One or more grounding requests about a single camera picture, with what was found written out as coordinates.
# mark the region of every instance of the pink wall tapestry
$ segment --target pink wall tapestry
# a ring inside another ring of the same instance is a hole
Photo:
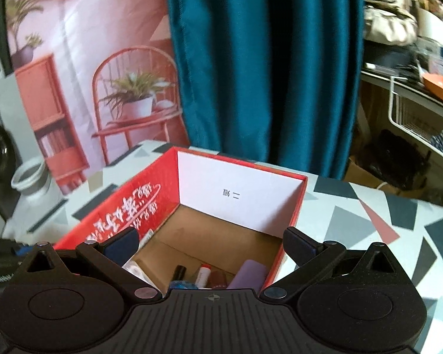
[[[147,139],[188,145],[166,0],[6,0],[31,127],[64,193]]]

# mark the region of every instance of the green plant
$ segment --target green plant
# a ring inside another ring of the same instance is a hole
[[[12,34],[15,47],[19,50],[18,31],[25,17],[31,12],[43,12],[40,5],[45,0],[5,0],[6,28]]]
[[[109,80],[114,93],[100,99],[110,110],[117,110],[117,118],[121,115],[123,105],[139,101],[163,91],[172,84],[163,77],[152,73],[126,73],[124,77]]]
[[[32,33],[28,36],[25,36],[27,46],[30,46],[33,49],[36,49],[40,45],[43,44],[43,39],[38,33]]]

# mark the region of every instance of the silver screw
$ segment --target silver screw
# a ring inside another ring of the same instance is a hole
[[[140,299],[151,299],[158,295],[158,291],[152,287],[140,287],[135,290],[135,295]]]
[[[287,291],[281,287],[270,287],[264,290],[264,295],[272,299],[282,299],[286,297]]]

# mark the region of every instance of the patterned tablecloth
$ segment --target patterned tablecloth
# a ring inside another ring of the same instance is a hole
[[[148,140],[132,148],[62,200],[23,233],[21,240],[55,241],[170,146]],[[301,173],[308,177],[308,186],[296,227],[317,241],[336,240],[349,249],[362,250],[374,241],[386,242],[416,285],[428,310],[415,349],[423,354],[443,354],[443,208]],[[276,280],[295,267],[292,259],[285,256]]]

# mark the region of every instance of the orange bowl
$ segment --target orange bowl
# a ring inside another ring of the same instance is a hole
[[[426,73],[423,75],[423,84],[429,91],[443,100],[443,76]]]

